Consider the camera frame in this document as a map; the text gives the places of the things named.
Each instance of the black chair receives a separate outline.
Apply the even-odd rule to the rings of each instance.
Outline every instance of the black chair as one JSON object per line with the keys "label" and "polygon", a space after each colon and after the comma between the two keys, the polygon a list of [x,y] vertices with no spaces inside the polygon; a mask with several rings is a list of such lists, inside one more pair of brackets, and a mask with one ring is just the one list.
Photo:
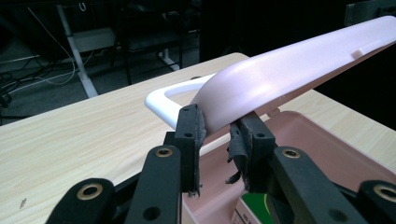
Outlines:
{"label": "black chair", "polygon": [[[128,85],[132,84],[129,59],[155,52],[172,70],[182,68],[184,11],[191,0],[124,0],[120,3],[114,52],[121,47]],[[168,49],[178,48],[178,62],[168,56]]]}

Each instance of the light wood tabletop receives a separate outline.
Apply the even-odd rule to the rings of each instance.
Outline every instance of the light wood tabletop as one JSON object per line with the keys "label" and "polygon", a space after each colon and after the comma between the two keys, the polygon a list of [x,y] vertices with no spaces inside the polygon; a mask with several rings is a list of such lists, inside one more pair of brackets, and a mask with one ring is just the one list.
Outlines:
{"label": "light wood tabletop", "polygon": [[[0,222],[45,223],[77,182],[100,177],[117,185],[137,174],[147,152],[172,131],[145,107],[146,96],[246,58],[233,53],[0,127]],[[175,100],[186,105],[192,96]],[[302,113],[396,173],[392,129],[316,91],[280,110]]]}

